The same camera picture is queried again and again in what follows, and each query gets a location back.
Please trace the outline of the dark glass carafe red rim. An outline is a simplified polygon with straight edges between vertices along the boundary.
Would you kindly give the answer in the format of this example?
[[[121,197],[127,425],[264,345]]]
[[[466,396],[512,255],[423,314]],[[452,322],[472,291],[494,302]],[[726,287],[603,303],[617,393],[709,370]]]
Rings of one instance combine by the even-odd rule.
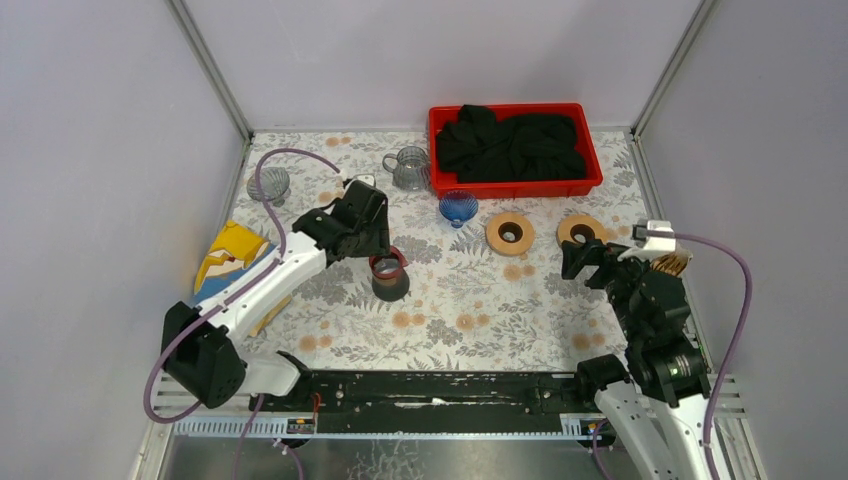
[[[407,266],[406,258],[395,246],[391,246],[386,255],[370,257],[374,295],[385,302],[395,302],[406,296],[410,288]]]

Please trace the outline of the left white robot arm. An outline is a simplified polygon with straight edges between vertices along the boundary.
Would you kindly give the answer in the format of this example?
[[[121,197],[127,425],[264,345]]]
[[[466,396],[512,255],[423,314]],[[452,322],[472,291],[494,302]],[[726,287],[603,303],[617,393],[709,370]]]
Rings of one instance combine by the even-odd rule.
[[[309,401],[306,367],[288,354],[240,354],[238,347],[298,287],[348,258],[390,251],[388,198],[371,175],[345,183],[344,195],[294,222],[285,246],[196,307],[172,306],[163,326],[162,368],[204,407],[237,394],[266,394],[288,411]]]

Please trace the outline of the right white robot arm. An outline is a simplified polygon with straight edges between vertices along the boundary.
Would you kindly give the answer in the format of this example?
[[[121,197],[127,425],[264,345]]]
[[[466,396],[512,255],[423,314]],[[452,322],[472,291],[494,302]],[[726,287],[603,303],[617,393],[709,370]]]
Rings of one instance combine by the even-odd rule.
[[[721,446],[705,434],[711,388],[700,350],[685,335],[691,314],[681,274],[686,250],[653,260],[598,239],[564,241],[562,276],[588,266],[590,289],[603,290],[627,346],[577,367],[575,402],[601,412],[645,479],[728,479]]]

